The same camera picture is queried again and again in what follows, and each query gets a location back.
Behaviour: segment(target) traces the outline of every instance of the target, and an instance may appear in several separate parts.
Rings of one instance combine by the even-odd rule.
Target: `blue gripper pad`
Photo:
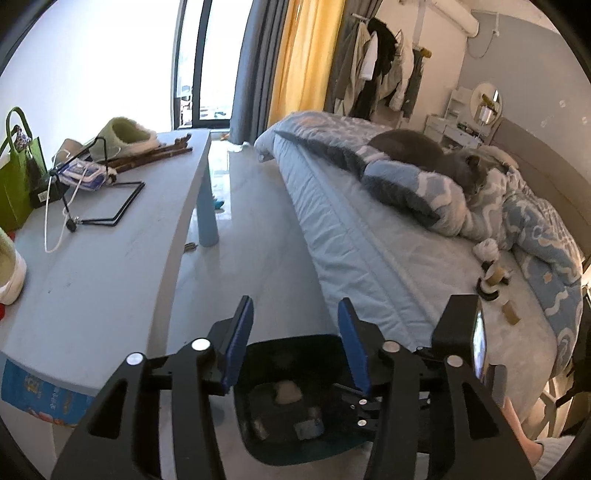
[[[349,299],[343,299],[339,302],[339,331],[347,355],[349,370],[353,376],[355,386],[360,389],[364,395],[369,395],[371,390],[371,379],[369,377],[369,355],[359,334],[355,323],[359,321],[353,304]]]
[[[222,386],[226,393],[238,382],[242,361],[246,354],[248,338],[251,335],[252,324],[254,322],[254,304],[250,297],[244,297],[243,302],[238,307],[232,323],[236,322],[234,335],[230,340],[226,351],[226,366],[222,378]]]

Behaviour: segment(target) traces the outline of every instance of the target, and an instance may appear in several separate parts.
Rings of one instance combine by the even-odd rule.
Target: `screen display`
[[[472,349],[474,354],[474,371],[476,376],[481,380],[486,357],[486,335],[484,332],[482,310],[478,312],[476,318],[476,329],[474,331],[474,338],[472,339]]]

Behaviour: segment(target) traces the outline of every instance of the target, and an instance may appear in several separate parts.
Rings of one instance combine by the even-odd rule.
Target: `white wall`
[[[556,33],[554,24],[529,0],[463,0],[471,9],[498,12],[548,28]]]
[[[1,124],[22,107],[48,162],[114,116],[169,131],[177,14],[178,0],[57,0],[0,76]]]
[[[427,115],[445,113],[450,94],[457,88],[466,50],[463,30],[428,4],[418,43],[431,50],[433,56],[425,60],[421,89],[409,123],[410,128],[419,131],[424,129]],[[421,20],[418,13],[418,0],[408,0],[404,5],[398,0],[384,0],[377,17],[394,34],[402,28],[404,34],[412,38]]]

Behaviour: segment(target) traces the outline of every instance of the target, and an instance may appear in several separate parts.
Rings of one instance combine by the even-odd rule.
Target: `white table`
[[[146,187],[116,227],[79,225],[75,233],[66,231],[56,253],[46,254],[44,209],[31,214],[16,239],[28,267],[25,286],[0,322],[0,352],[42,380],[89,395],[98,393],[129,353],[165,355],[178,270],[196,204],[199,244],[212,246],[218,240],[207,162],[209,130],[158,137],[171,144],[189,132],[192,153],[119,176],[120,181],[142,180]],[[130,192],[106,187],[79,192],[72,214],[112,216]],[[59,236],[62,207],[62,202],[50,204],[50,246]],[[27,426],[27,435],[51,431],[50,424],[30,420],[36,432]],[[16,437],[14,425],[8,426]],[[44,446],[52,449],[53,437],[47,440]],[[40,455],[39,445],[35,448],[34,455]]]

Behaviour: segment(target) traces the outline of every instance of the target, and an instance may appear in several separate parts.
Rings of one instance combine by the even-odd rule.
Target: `shiny floor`
[[[220,242],[183,257],[168,338],[171,353],[206,335],[217,320],[230,317],[245,294],[255,304],[251,342],[336,331],[276,163],[258,163],[250,147],[239,153],[228,151],[229,147],[227,142],[212,144],[212,189],[226,201],[217,217]],[[189,241],[197,239],[193,220]],[[232,396],[212,397],[211,403],[229,480],[363,478],[367,463],[363,449],[308,465],[265,466],[250,457],[242,444]],[[170,397],[164,397],[164,480],[175,478],[169,405]]]

